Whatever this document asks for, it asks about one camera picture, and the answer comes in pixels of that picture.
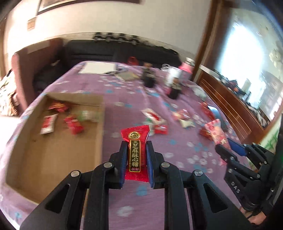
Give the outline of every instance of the black label with gold text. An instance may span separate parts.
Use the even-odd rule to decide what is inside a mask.
[[[130,172],[141,171],[141,142],[140,140],[130,140]]]

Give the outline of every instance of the tablecloth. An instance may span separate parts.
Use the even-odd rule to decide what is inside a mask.
[[[167,120],[168,135],[156,134],[148,140],[154,150],[163,154],[164,159],[175,164],[179,169],[193,171],[201,169],[237,206],[239,202],[224,181],[225,165],[220,164],[220,157],[214,150],[214,143],[199,135],[201,127],[210,119],[201,110],[201,99],[192,89],[183,88],[177,100],[168,98],[164,89],[165,72],[154,69],[158,84],[154,88],[145,88],[141,81],[122,82],[113,75],[79,74],[85,65],[81,62],[66,74],[49,85],[21,115],[20,122],[7,143],[0,159],[0,208],[12,220],[20,225],[36,204],[25,199],[5,184],[5,172],[11,151],[17,136],[33,108],[46,92],[97,93],[104,96],[105,124],[103,138],[103,162],[119,150],[122,137],[121,129],[142,125],[145,116],[141,110],[151,108]],[[142,73],[142,67],[128,67],[136,74]],[[209,105],[217,105],[208,97]],[[196,127],[182,128],[172,117],[172,111],[188,110]],[[238,141],[234,130],[228,125],[228,137]],[[247,165],[244,157],[240,161]],[[109,229],[163,229],[164,228],[164,191],[153,190],[149,183],[126,180],[121,190],[109,192]]]

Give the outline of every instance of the metal screw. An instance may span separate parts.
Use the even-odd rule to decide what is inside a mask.
[[[73,176],[73,177],[76,177],[76,176],[78,176],[79,174],[80,174],[80,172],[77,171],[77,170],[71,172],[71,176]]]
[[[170,166],[170,164],[169,164],[168,162],[163,162],[163,163],[161,164],[161,166],[162,166],[163,168],[168,168],[168,167]]]
[[[110,167],[112,167],[112,165],[113,165],[113,164],[112,164],[111,162],[105,162],[103,166],[104,166],[105,168],[110,168]]]
[[[203,172],[201,170],[197,169],[197,170],[194,171],[194,174],[196,176],[201,176],[203,174]]]

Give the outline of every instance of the picture frame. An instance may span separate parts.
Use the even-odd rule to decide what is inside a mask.
[[[136,4],[139,4],[141,2],[141,0],[40,0],[37,9],[37,15],[66,5],[94,1],[119,1]]]

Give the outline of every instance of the sofa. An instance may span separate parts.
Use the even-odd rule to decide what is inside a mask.
[[[12,56],[17,109],[21,114],[46,86],[81,61],[127,63],[129,57],[135,57],[139,65],[148,62],[156,68],[164,63],[181,64],[174,50],[118,41],[70,40],[64,45],[62,38],[54,38],[25,47]]]

